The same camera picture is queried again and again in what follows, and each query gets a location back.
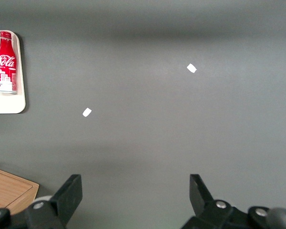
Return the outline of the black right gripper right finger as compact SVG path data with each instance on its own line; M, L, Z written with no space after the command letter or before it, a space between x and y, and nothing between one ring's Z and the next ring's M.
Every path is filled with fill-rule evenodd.
M191 174L189 198L195 215L183 229L286 229L286 208L252 206L242 212L214 199L199 174Z

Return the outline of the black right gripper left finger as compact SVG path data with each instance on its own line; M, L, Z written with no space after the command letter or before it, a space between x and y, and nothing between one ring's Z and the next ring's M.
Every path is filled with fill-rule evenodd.
M11 215L0 208L0 229L65 229L82 200L82 177L71 175L48 200L34 201Z

